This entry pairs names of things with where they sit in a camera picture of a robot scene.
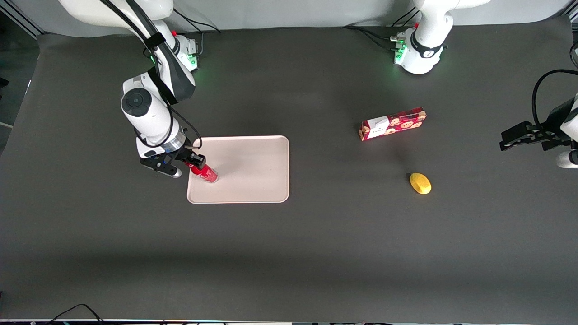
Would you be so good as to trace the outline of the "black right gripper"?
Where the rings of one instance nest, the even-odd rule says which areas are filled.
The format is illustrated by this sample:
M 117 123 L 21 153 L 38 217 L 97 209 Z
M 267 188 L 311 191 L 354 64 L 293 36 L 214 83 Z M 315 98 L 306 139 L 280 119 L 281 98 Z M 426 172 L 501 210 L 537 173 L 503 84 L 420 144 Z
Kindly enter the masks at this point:
M 162 153 L 155 157 L 155 166 L 160 166 L 164 164 L 172 165 L 172 161 L 182 161 L 186 167 L 192 172 L 194 167 L 204 167 L 206 164 L 206 157 L 204 155 L 199 155 L 194 152 L 190 147 L 183 145 L 178 150 L 169 153 Z

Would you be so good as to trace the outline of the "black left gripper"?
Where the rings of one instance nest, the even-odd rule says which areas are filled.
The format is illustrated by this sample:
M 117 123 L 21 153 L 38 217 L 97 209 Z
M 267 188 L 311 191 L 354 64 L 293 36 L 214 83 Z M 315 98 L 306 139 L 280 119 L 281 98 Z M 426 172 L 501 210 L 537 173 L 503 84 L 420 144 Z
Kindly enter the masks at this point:
M 569 135 L 561 131 L 562 123 L 570 115 L 570 111 L 574 105 L 574 100 L 567 100 L 561 105 L 553 109 L 544 122 L 540 122 L 537 118 L 536 105 L 534 105 L 534 122 L 536 126 L 539 125 L 539 131 L 529 121 L 520 123 L 520 127 L 511 127 L 503 131 L 501 141 L 499 143 L 500 151 L 508 150 L 512 145 L 516 146 L 517 142 L 536 142 L 541 139 L 541 148 L 543 151 L 548 151 L 558 146 L 572 147 L 572 140 Z

